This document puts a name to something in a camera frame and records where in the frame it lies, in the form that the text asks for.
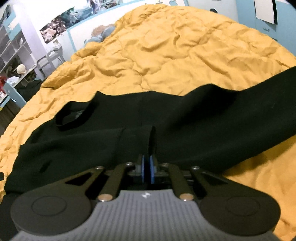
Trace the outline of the black garment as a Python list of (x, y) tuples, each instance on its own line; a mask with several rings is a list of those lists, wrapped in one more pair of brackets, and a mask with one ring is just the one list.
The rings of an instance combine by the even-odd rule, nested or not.
[(222, 173), (295, 135), (295, 68), (241, 91), (213, 84), (68, 102), (20, 146), (4, 186), (21, 194), (87, 169), (155, 155)]

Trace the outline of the mustard yellow duvet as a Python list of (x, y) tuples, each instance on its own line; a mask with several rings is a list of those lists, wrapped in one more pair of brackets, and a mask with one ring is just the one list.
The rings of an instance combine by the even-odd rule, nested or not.
[[(163, 4), (126, 13), (102, 43), (88, 43), (59, 66), (1, 136), (1, 240), (17, 233), (10, 209), (23, 193), (4, 186), (20, 146), (68, 102), (88, 102), (97, 92), (185, 96), (207, 84), (241, 91), (290, 68), (295, 56), (285, 47), (226, 16)], [(276, 236), (295, 237), (295, 135), (215, 174), (271, 195), (281, 208)]]

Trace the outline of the blue plush toy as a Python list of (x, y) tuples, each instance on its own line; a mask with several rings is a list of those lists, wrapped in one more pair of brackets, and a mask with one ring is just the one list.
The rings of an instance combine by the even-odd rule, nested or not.
[(107, 26), (100, 25), (93, 29), (91, 33), (91, 38), (84, 41), (84, 45), (90, 42), (101, 43), (104, 39), (106, 39), (111, 33), (115, 30), (114, 24), (109, 24)]

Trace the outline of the grey chair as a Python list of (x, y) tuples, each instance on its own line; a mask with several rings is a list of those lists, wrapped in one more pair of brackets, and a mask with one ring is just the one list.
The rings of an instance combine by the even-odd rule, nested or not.
[(49, 51), (45, 56), (37, 60), (37, 68), (39, 71), (44, 75), (43, 68), (47, 65), (50, 65), (51, 68), (55, 69), (53, 61), (58, 59), (62, 64), (65, 62), (63, 57), (63, 50), (62, 47), (54, 47), (53, 50)]

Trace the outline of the bed headboard white blue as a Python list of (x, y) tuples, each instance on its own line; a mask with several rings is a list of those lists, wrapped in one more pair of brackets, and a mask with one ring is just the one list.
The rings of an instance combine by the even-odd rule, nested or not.
[(129, 11), (145, 4), (165, 4), (167, 6), (189, 6), (188, 1), (127, 1), (110, 9), (86, 18), (85, 20), (70, 27), (67, 32), (74, 52), (84, 47), (85, 41), (91, 38), (94, 28), (114, 24), (119, 18)]

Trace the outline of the beige round hat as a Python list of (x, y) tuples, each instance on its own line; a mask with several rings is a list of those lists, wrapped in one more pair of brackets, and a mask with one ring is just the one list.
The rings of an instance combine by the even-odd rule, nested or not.
[(16, 69), (14, 71), (16, 73), (18, 73), (19, 75), (24, 75), (27, 72), (27, 69), (26, 69), (25, 65), (20, 64), (16, 67)]

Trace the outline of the white cubby shelf unit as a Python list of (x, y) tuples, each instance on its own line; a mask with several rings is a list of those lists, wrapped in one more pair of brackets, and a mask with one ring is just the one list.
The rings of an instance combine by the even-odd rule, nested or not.
[(25, 37), (12, 6), (8, 5), (1, 18), (1, 75), (21, 75), (16, 68), (23, 64), (26, 70), (36, 72), (44, 80), (45, 75), (37, 65), (37, 56)]

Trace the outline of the anime poster strip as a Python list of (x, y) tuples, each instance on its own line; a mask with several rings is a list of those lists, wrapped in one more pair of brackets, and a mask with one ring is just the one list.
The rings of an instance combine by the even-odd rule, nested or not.
[(119, 0), (73, 2), (71, 8), (49, 21), (40, 29), (42, 38), (48, 44), (75, 24), (122, 3), (123, 1)]

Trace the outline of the blue white wardrobe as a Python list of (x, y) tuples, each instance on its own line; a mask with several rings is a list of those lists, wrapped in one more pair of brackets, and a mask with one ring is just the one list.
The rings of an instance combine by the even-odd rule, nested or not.
[(295, 8), (287, 1), (237, 1), (238, 20), (295, 54)]

